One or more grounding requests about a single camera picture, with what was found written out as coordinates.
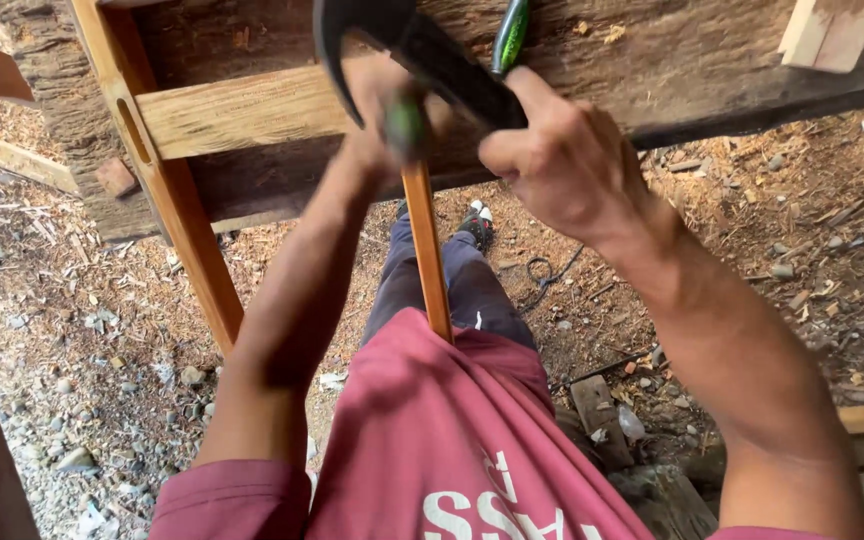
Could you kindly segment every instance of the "person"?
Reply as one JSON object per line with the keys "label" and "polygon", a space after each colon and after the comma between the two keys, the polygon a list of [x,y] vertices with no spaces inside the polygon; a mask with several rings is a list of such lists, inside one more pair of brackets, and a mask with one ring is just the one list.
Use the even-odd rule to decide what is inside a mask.
{"label": "person", "polygon": [[[366,118],[407,84],[388,57],[354,68]],[[676,376],[728,460],[716,540],[864,540],[849,438],[816,356],[649,191],[616,123],[513,70],[528,129],[478,154],[534,217],[582,241],[648,307]],[[312,497],[306,393],[349,289],[359,231],[399,177],[375,126],[349,133],[248,306],[192,468],[165,482],[150,538],[643,539],[652,535],[558,428],[532,335],[476,248],[475,204],[442,248],[455,345],[422,312],[400,211],[348,367]]]}

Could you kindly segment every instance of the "dirt ground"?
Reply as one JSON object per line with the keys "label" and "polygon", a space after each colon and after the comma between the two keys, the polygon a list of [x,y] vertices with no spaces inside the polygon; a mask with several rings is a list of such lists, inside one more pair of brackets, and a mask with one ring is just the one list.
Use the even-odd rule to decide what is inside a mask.
{"label": "dirt ground", "polygon": [[[0,44],[8,50],[2,31]],[[63,159],[37,112],[1,101],[0,139]],[[704,164],[669,171],[691,160]],[[649,152],[642,167],[698,238],[824,353],[836,402],[864,403],[864,110]],[[528,305],[537,285],[525,264],[544,257],[558,272],[579,244],[535,221],[499,181],[436,194],[443,240],[476,198],[495,217],[488,260],[510,298]],[[355,354],[394,211],[379,203],[366,219],[320,374],[344,373]],[[222,239],[246,306],[295,225]],[[775,277],[786,270],[777,264],[794,275]],[[656,345],[648,310],[592,250],[524,316],[550,383]],[[0,419],[44,538],[144,537],[162,482],[188,467],[202,440],[221,363],[182,266],[161,239],[107,245],[80,201],[0,171]],[[712,419],[689,400],[674,368],[651,356],[638,363],[633,374],[606,373],[649,435],[636,445],[637,459],[678,460],[714,444]],[[187,366],[204,382],[185,384]],[[320,379],[309,393],[318,448],[310,470],[321,464],[338,395]],[[555,399],[565,405],[566,390]],[[79,447],[94,467],[57,471]]]}

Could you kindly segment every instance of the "mortise slot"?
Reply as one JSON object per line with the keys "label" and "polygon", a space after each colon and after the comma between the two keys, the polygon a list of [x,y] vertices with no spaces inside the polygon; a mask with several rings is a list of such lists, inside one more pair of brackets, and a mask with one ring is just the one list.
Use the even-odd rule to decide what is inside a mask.
{"label": "mortise slot", "polygon": [[138,152],[138,159],[146,166],[150,166],[152,164],[152,158],[149,156],[149,150],[145,147],[145,143],[142,142],[142,137],[138,134],[136,119],[133,118],[132,112],[126,104],[126,100],[119,98],[115,100],[115,105],[118,106],[119,115],[122,116],[122,119],[126,123],[128,136],[132,139],[132,144],[135,145],[135,151]]}

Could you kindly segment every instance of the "wooden workbench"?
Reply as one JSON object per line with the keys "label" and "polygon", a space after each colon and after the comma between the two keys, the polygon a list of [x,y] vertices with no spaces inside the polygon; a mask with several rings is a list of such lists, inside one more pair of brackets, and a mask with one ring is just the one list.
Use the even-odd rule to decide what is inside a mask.
{"label": "wooden workbench", "polygon": [[[486,61],[506,0],[425,0],[419,8]],[[781,66],[776,49],[795,0],[546,0],[533,6],[522,62],[555,88],[611,111],[639,148],[762,130],[864,107],[864,52],[834,75]],[[186,0],[132,11],[160,90],[315,63],[311,0]],[[0,0],[15,58],[64,149],[107,241],[156,234],[142,193],[115,200],[94,171],[124,156],[63,0]],[[624,27],[618,40],[606,36]],[[323,95],[316,99],[334,99]],[[492,179],[473,129],[430,159],[436,189]],[[299,214],[340,135],[188,158],[221,228]]]}

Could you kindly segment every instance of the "black cable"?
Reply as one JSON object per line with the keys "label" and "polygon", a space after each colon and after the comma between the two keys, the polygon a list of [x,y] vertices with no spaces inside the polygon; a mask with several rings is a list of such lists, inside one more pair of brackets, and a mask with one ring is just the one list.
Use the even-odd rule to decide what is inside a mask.
{"label": "black cable", "polygon": [[601,375],[601,374],[603,374],[603,373],[605,373],[605,372],[607,372],[613,368],[616,368],[620,365],[627,364],[627,363],[633,362],[633,361],[637,361],[638,359],[642,359],[644,357],[647,357],[649,355],[649,353],[653,352],[654,350],[655,349],[649,349],[649,350],[643,350],[642,352],[636,352],[635,354],[630,354],[630,355],[622,358],[621,360],[616,360],[615,362],[612,362],[610,364],[606,364],[600,368],[595,368],[586,374],[580,374],[579,376],[576,376],[575,378],[572,378],[572,379],[567,380],[565,382],[557,382],[557,383],[549,386],[549,392],[552,393],[552,392],[555,392],[556,390],[558,390],[559,388],[567,387],[569,385],[575,385],[576,383],[578,383],[580,381],[590,379],[592,377],[595,377],[596,375]]}
{"label": "black cable", "polygon": [[[528,274],[529,279],[531,279],[537,286],[538,292],[535,293],[535,299],[526,303],[518,310],[520,313],[526,313],[535,308],[535,306],[539,305],[544,298],[546,298],[546,292],[548,292],[549,286],[558,282],[559,278],[561,278],[566,272],[569,271],[570,266],[575,263],[575,260],[579,258],[579,254],[582,253],[582,249],[585,248],[586,245],[582,244],[579,246],[579,249],[575,250],[572,253],[571,258],[568,262],[562,266],[561,271],[556,275],[552,275],[552,263],[549,262],[549,259],[544,256],[533,256],[529,259],[528,262],[525,263],[525,273]],[[532,273],[532,265],[533,264],[544,264],[546,268],[546,276],[545,277],[536,277],[535,274]]]}

